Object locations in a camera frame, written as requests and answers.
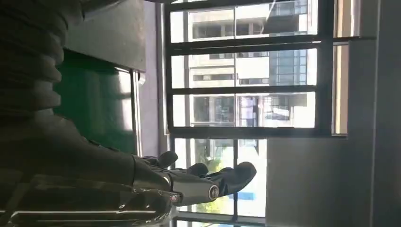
robotic hand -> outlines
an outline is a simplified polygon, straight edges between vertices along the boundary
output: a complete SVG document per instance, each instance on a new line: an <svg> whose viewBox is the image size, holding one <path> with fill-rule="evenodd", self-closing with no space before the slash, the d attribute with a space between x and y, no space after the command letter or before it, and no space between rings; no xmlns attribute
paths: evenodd
<svg viewBox="0 0 401 227"><path fill-rule="evenodd" d="M171 151L162 154L159 159L143 158L152 172L168 182L170 191L180 194L174 200L175 206L212 202L218 197L233 194L242 190L256 175L255 167L248 162L240 163L235 168L223 168L211 174L208 174L208 168L202 163L196 163L188 169L165 169L177 159L177 155Z"/></svg>

metal frame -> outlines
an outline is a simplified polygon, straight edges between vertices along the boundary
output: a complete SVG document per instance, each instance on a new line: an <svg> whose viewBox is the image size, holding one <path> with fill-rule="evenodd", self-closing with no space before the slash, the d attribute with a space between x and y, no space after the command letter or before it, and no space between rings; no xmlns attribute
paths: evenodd
<svg viewBox="0 0 401 227"><path fill-rule="evenodd" d="M171 150L175 150L175 138L182 139L232 139L234 140L234 166L237 165L238 140L266 139L271 137L334 137L332 135L333 118L333 47L348 45L350 41L374 39L373 37L334 37L335 0L319 0L318 31L316 35L295 35L281 37L244 38L230 40L213 40L183 43L171 42L171 13L180 11L200 11L210 9L232 9L235 6L245 6L263 3L279 3L289 0L203 0L168 4L164 6L164 41L165 41L165 76L166 76L166 113L167 126L171 133ZM197 54L262 52L317 49L317 84L303 86L254 86L254 87L208 87L208 88L173 88L172 58ZM257 94L257 93L292 93L315 92L315 128L263 128L263 127L174 127L173 96L205 94ZM173 220L222 223L239 226L265 226L265 218L238 216L238 194L234 195L234 214L204 214L180 212Z"/></svg>

building window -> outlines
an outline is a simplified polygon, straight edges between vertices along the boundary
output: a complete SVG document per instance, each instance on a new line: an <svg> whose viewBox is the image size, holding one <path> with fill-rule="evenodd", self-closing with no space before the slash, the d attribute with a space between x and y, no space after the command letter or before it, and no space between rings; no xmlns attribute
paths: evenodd
<svg viewBox="0 0 401 227"><path fill-rule="evenodd" d="M270 85L307 84L307 50L274 51L269 57Z"/></svg>
<svg viewBox="0 0 401 227"><path fill-rule="evenodd" d="M199 126L229 126L234 124L234 97L194 97L194 121Z"/></svg>
<svg viewBox="0 0 401 227"><path fill-rule="evenodd" d="M262 52L241 52L237 53L237 58L262 58L262 57L268 57L269 52L267 51L262 51ZM209 55L209 59L215 60L215 59L232 59L234 58L233 53L213 53Z"/></svg>
<svg viewBox="0 0 401 227"><path fill-rule="evenodd" d="M234 74L214 74L214 75L194 75L193 81L205 81L205 80L233 80L235 79Z"/></svg>
<svg viewBox="0 0 401 227"><path fill-rule="evenodd" d="M242 96L239 99L239 126L258 127L258 96Z"/></svg>
<svg viewBox="0 0 401 227"><path fill-rule="evenodd" d="M194 23L192 33L194 39L234 36L234 26L232 22L226 21Z"/></svg>
<svg viewBox="0 0 401 227"><path fill-rule="evenodd" d="M289 121L289 97L286 95L263 97L263 116L265 120Z"/></svg>
<svg viewBox="0 0 401 227"><path fill-rule="evenodd" d="M257 84L268 84L269 78L249 78L239 79L240 85L257 85Z"/></svg>
<svg viewBox="0 0 401 227"><path fill-rule="evenodd" d="M232 59L234 58L234 53L213 53L209 55L209 59Z"/></svg>

